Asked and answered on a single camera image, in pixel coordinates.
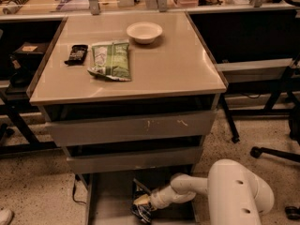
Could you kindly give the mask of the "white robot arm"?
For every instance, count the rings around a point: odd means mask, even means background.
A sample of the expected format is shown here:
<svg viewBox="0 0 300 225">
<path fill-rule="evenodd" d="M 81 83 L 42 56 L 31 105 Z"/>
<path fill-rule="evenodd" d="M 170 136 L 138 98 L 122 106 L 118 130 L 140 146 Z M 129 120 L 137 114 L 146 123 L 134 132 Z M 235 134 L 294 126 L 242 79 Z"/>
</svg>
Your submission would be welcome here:
<svg viewBox="0 0 300 225">
<path fill-rule="evenodd" d="M 273 190 L 261 177 L 230 159 L 215 162 L 205 178 L 177 173 L 164 187 L 136 187 L 131 213 L 145 224 L 154 211 L 190 202 L 198 194 L 208 198 L 211 225 L 262 225 L 260 216 L 275 203 Z"/>
</svg>

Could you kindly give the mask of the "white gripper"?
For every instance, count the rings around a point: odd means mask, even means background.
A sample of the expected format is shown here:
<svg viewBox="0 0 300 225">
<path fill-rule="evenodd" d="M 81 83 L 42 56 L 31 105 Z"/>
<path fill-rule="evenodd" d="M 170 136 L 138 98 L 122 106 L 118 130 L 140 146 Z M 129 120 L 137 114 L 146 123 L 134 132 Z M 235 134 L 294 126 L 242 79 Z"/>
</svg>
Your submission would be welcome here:
<svg viewBox="0 0 300 225">
<path fill-rule="evenodd" d="M 155 209 L 163 209 L 168 206 L 168 204 L 162 200 L 158 189 L 153 190 L 150 196 L 143 194 L 136 198 L 133 203 L 141 206 L 151 206 L 152 204 Z"/>
</svg>

